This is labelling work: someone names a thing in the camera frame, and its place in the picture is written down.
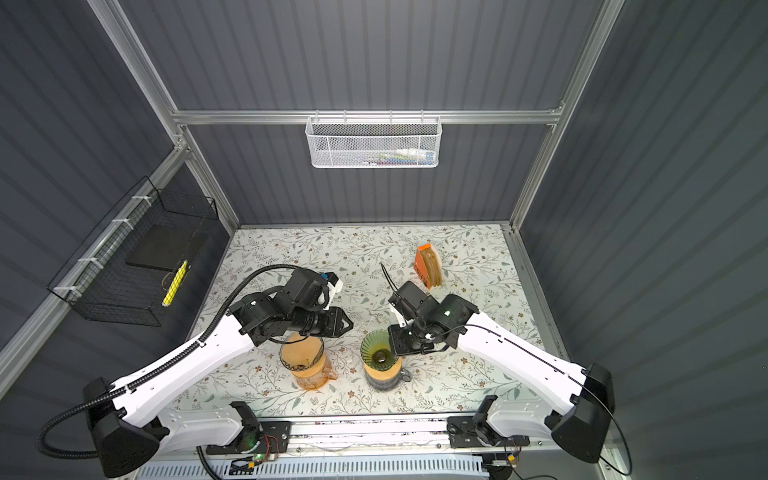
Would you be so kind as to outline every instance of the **orange glass mug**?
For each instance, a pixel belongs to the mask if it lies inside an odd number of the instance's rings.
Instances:
[[[304,339],[299,333],[294,333],[287,341],[294,343],[280,347],[280,361],[296,377],[299,387],[318,389],[328,380],[339,378],[326,354],[323,339],[316,336]]]

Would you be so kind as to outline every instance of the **wire basket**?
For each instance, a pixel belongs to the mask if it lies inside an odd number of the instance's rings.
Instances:
[[[80,273],[71,284],[61,285],[64,274],[60,271],[48,289],[88,320],[160,326],[179,304],[167,301],[169,288],[183,290],[183,279],[175,281],[176,272],[185,261],[188,270],[194,271],[194,258],[205,247],[217,221],[213,199],[153,188],[125,218],[112,220],[118,227],[93,255],[73,256],[69,264],[82,262],[84,266],[80,265]],[[189,241],[186,246],[178,245],[178,258],[166,259],[175,267],[158,270],[127,263],[155,226],[187,232]]]
[[[317,168],[433,168],[438,164],[440,117],[309,117],[306,139]]]

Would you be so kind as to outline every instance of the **table surface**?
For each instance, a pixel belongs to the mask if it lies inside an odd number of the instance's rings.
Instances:
[[[293,263],[333,271],[344,282],[333,305],[342,307],[355,323],[344,337],[325,340],[339,378],[317,390],[298,388],[291,372],[280,363],[280,346],[264,343],[190,387],[174,400],[174,407],[215,409],[244,400],[260,417],[280,417],[473,411],[486,395],[519,401],[538,399],[494,365],[453,349],[404,358],[413,380],[390,392],[368,387],[360,358],[362,338],[396,323],[386,302],[391,289],[379,262],[387,266],[396,285],[412,280],[425,290],[413,270],[416,248],[424,243],[432,243],[442,257],[443,285],[430,292],[438,301],[456,293],[543,349],[500,225],[238,230],[193,335],[202,331],[229,292],[254,269]],[[287,270],[265,273],[243,294],[284,284],[289,275]]]

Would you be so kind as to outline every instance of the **black wire basket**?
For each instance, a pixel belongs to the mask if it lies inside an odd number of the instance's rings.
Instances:
[[[168,290],[184,288],[218,212],[212,198],[170,190],[153,188],[134,199],[139,203],[112,220],[118,225],[99,248],[79,258],[86,250],[81,245],[48,289],[88,320],[160,326],[174,312]],[[73,265],[74,276],[63,273]],[[62,285],[64,279],[70,284]]]

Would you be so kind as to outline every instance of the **dark gray wall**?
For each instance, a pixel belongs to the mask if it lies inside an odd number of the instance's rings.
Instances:
[[[0,2],[0,346],[172,144],[85,2]]]
[[[311,164],[300,126],[193,126],[240,222],[508,220],[547,127],[446,125],[437,168]]]
[[[557,107],[599,5],[123,2],[186,110]]]
[[[638,478],[762,478],[768,3],[628,2],[522,236]]]
[[[202,194],[185,167],[168,190]],[[91,322],[70,313],[0,401],[0,478],[103,478],[98,460],[67,461],[39,454],[37,430],[58,413],[82,402],[82,388],[101,376],[112,380],[135,372],[180,345],[186,338],[229,236],[220,223],[195,260],[174,300],[174,314],[160,327]],[[49,442],[66,449],[92,450],[79,415],[60,424]]]

